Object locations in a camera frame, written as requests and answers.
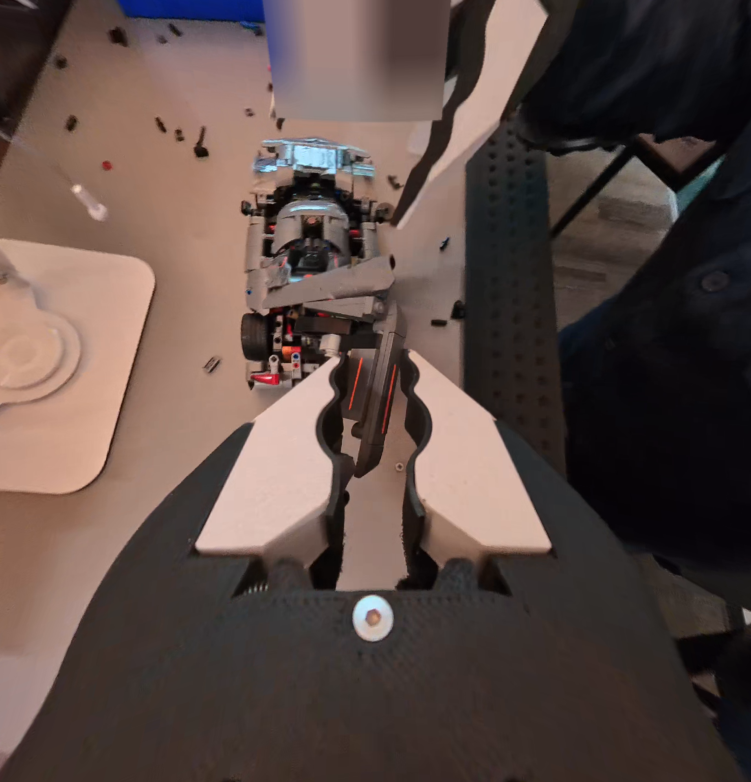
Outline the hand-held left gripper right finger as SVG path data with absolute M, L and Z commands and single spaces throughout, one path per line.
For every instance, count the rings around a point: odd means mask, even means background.
M 415 441 L 407 490 L 420 551 L 439 568 L 494 556 L 546 555 L 552 544 L 516 464 L 484 407 L 416 350 L 404 352 L 405 428 Z

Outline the blue plastic bin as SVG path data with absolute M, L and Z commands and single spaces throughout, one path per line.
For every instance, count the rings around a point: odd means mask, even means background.
M 263 23 L 263 1 L 118 1 L 127 17 Z

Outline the black perforated plate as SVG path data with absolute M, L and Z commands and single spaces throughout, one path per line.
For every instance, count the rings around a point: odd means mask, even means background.
M 466 165 L 463 386 L 566 474 L 545 157 L 501 124 Z

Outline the person's dark clothing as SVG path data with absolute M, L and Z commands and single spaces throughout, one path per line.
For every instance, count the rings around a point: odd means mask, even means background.
M 750 573 L 751 1 L 578 2 L 516 123 L 554 155 L 639 134 L 726 146 L 559 357 L 576 491 L 632 547 Z

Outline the grey and black lego door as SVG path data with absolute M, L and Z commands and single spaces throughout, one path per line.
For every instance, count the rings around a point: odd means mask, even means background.
M 288 255 L 246 272 L 240 342 L 249 384 L 295 386 L 332 357 L 347 362 L 341 415 L 359 440 L 354 475 L 380 464 L 406 321 L 391 293 L 393 255 L 292 275 Z

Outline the grey lego car model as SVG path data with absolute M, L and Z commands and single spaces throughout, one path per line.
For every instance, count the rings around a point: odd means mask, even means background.
M 342 349 L 379 345 L 394 260 L 371 155 L 326 138 L 267 138 L 253 160 L 240 342 L 249 390 L 290 388 Z

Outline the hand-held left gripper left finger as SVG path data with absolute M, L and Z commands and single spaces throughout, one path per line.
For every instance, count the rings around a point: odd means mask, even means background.
M 253 421 L 196 540 L 202 555 L 251 555 L 311 566 L 331 547 L 333 519 L 354 473 L 342 451 L 347 362 L 329 358 Z

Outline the scattered small lego pieces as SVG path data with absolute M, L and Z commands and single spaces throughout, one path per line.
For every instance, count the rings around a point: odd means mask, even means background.
M 48 193 L 43 241 L 134 256 L 156 276 L 137 378 L 169 389 L 206 383 L 246 390 L 239 346 L 247 217 L 266 138 L 318 136 L 372 154 L 376 178 L 358 186 L 397 205 L 419 161 L 415 123 L 284 122 L 269 115 L 267 45 L 229 23 L 128 20 L 109 2 L 76 2 L 57 43 L 68 67 L 42 86 L 50 156 L 108 209 L 92 220 L 66 191 Z

